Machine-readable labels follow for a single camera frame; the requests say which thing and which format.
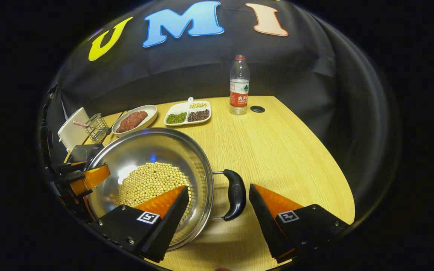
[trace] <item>table surface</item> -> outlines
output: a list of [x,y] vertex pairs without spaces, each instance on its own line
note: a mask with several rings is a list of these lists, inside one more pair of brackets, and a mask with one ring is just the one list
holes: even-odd
[[[319,204],[348,224],[354,221],[353,195],[339,166],[312,131],[277,98],[250,96],[248,106],[262,106],[265,112],[248,109],[240,116],[229,113],[229,97],[195,101],[198,100],[206,100],[211,105],[212,117],[207,122],[168,127],[195,139],[207,155],[212,171],[236,171],[243,178],[247,193],[251,183],[259,184],[303,206]],[[149,127],[167,127],[164,124],[167,110],[181,102],[185,101],[156,105],[158,116]],[[104,118],[113,125],[122,114]],[[112,133],[103,145],[117,138]],[[87,139],[85,144],[93,142]],[[224,175],[215,175],[214,182],[211,216],[222,216],[229,209],[229,182]],[[209,220],[195,240],[168,252],[157,265],[176,271],[217,267],[259,271],[279,264],[269,253],[248,201],[238,218],[228,222]]]

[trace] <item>letter m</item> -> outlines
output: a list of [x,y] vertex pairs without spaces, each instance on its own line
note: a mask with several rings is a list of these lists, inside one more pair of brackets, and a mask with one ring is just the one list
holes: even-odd
[[191,5],[182,15],[173,10],[165,9],[145,17],[148,21],[148,37],[143,47],[150,47],[163,43],[167,36],[162,35],[162,27],[174,38],[180,38],[188,23],[192,28],[188,31],[190,36],[217,35],[224,33],[224,28],[217,22],[216,9],[218,1],[203,1]]

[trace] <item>white divided dish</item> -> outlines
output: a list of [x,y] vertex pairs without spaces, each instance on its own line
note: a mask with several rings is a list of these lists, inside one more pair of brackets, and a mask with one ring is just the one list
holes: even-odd
[[[202,108],[190,108],[190,105],[192,103],[205,103],[206,107],[202,107]],[[209,110],[209,116],[204,119],[204,120],[198,120],[196,122],[188,122],[188,115],[191,112],[197,112],[197,111],[203,111],[203,110]],[[185,121],[184,122],[180,122],[180,123],[167,123],[167,118],[170,114],[175,114],[175,115],[179,115],[180,113],[187,113],[185,116]],[[202,123],[202,122],[206,122],[207,120],[210,119],[210,117],[212,116],[212,110],[210,109],[210,103],[207,101],[193,101],[193,98],[190,97],[188,98],[188,101],[186,103],[179,103],[176,105],[173,105],[171,108],[169,108],[169,110],[167,111],[167,115],[165,115],[165,119],[164,119],[164,123],[165,125],[168,126],[181,126],[181,125],[196,125],[198,123]]]
[[[120,127],[120,123],[122,123],[122,120],[124,120],[126,117],[128,117],[131,113],[139,112],[139,111],[145,111],[148,116],[144,118],[135,128],[128,130],[126,132],[117,132],[118,127]],[[147,128],[155,119],[157,118],[157,107],[148,105],[148,106],[140,106],[135,109],[132,109],[119,117],[117,121],[112,126],[112,132],[117,137],[123,137],[126,134],[129,134],[131,132],[135,132],[141,129]]]

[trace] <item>black handle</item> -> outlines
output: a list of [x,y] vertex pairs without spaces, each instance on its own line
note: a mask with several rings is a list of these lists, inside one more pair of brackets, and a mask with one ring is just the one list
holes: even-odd
[[227,179],[229,179],[229,202],[231,203],[231,208],[222,218],[224,221],[230,221],[238,217],[246,207],[246,187],[241,176],[232,170],[226,169],[220,172],[214,172],[214,174],[224,174]]

